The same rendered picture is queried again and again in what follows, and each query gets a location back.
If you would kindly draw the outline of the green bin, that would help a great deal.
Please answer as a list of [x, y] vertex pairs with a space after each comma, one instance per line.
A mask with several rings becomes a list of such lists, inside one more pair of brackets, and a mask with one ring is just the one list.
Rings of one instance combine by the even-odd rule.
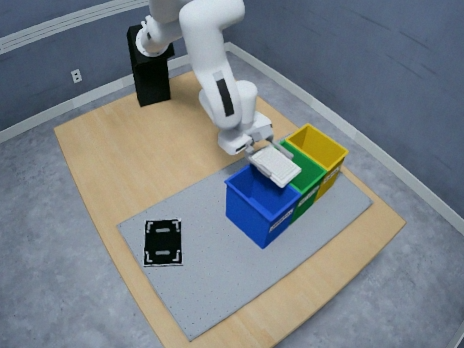
[[290, 222], [290, 225], [292, 225], [313, 205], [323, 177], [328, 171], [313, 161], [311, 158], [306, 156], [300, 150], [295, 148], [293, 145], [288, 143], [286, 140], [281, 141], [279, 144], [294, 154], [294, 158], [291, 161], [302, 168], [302, 172], [288, 183], [302, 194], [302, 196], [297, 201]]

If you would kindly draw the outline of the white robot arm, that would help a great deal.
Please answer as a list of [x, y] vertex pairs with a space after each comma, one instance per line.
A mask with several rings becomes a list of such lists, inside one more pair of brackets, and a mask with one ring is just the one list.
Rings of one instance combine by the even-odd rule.
[[273, 134], [272, 124], [254, 125], [258, 89], [249, 81], [235, 81], [226, 56], [222, 31], [244, 19], [243, 0], [149, 0], [149, 9], [152, 18], [145, 17], [147, 24], [141, 22], [136, 37], [138, 50], [156, 57], [184, 36], [191, 66], [203, 86], [200, 102], [214, 124], [243, 131], [254, 141]]

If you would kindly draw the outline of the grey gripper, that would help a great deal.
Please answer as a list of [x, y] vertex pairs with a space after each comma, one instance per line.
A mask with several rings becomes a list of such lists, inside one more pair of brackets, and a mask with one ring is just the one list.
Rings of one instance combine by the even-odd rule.
[[[270, 119], [268, 119], [260, 112], [256, 111], [254, 125], [257, 127], [261, 127], [268, 124], [271, 124]], [[268, 136], [265, 140], [276, 146], [280, 150], [280, 153], [286, 156], [289, 160], [292, 160], [294, 158], [294, 155], [292, 153], [290, 153], [287, 149], [285, 149], [283, 146], [281, 146], [274, 140], [274, 134]], [[255, 159], [251, 157], [251, 154], [255, 150], [252, 147], [255, 145], [255, 141], [252, 135], [247, 135], [243, 131], [238, 131], [235, 129], [222, 130], [221, 132], [219, 132], [218, 144], [231, 155], [235, 155], [246, 148], [244, 153], [246, 159], [249, 160], [252, 164], [254, 164], [258, 168], [258, 170], [261, 171], [265, 176], [267, 176], [268, 178], [272, 177], [273, 173], [268, 168], [266, 168], [263, 164], [259, 164]]]

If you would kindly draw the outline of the yellow open-top bin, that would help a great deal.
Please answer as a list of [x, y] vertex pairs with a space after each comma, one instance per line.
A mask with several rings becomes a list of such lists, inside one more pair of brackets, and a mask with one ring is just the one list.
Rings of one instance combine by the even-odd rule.
[[322, 180], [315, 203], [334, 185], [349, 151], [308, 123], [284, 140], [328, 171]]

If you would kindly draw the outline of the blue bin with label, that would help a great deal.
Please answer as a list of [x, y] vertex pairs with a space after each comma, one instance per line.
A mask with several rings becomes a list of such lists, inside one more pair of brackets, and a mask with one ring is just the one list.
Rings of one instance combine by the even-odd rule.
[[302, 196], [289, 184], [281, 188], [252, 163], [224, 183], [227, 184], [225, 216], [262, 250], [289, 227]]

